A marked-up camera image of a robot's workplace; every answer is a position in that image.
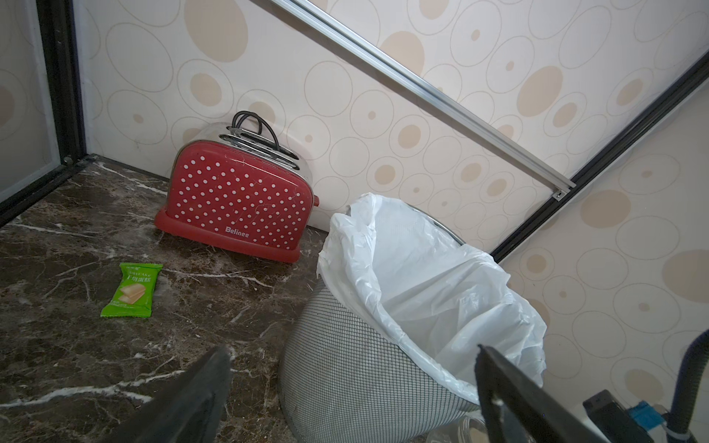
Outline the metal trash bucket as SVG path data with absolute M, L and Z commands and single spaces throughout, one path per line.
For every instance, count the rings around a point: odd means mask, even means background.
M 278 390 L 300 442 L 406 442 L 476 409 L 342 305 L 321 277 L 284 348 Z

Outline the glass rice jar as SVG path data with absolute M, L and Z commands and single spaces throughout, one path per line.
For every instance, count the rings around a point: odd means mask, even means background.
M 481 413 L 474 412 L 455 423 L 432 430 L 426 443 L 489 443 L 489 435 Z

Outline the horizontal aluminium rail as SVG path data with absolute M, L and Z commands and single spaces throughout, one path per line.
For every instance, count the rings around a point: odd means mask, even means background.
M 447 125 L 551 188 L 555 199 L 563 198 L 575 187 L 570 178 L 535 157 L 517 142 L 504 136 L 492 125 L 311 2 L 277 0 L 273 4 L 359 59 L 376 73 L 413 94 L 434 116 Z

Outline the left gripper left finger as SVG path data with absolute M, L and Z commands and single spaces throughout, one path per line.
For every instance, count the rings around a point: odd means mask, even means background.
M 105 442 L 214 442 L 231 384 L 230 354 L 219 345 L 115 428 Z

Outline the green snack packet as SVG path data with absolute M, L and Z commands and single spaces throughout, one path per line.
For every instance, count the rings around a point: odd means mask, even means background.
M 122 280 L 112 300 L 103 308 L 101 317 L 151 317 L 162 264 L 123 262 L 119 267 Z

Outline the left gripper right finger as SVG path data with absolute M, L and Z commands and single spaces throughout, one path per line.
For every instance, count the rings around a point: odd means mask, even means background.
M 475 375 L 489 441 L 603 440 L 493 347 L 479 347 Z

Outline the white plastic bin liner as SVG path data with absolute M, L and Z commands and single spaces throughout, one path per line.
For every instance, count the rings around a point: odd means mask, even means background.
M 469 402 L 481 346 L 543 381 L 547 326 L 509 288 L 509 273 L 400 199 L 366 194 L 332 216 L 318 273 L 342 305 Z

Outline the red polka dot toaster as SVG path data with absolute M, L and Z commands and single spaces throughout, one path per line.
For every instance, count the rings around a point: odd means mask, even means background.
M 240 254 L 299 260 L 319 198 L 304 158 L 265 121 L 216 123 L 177 154 L 161 231 Z

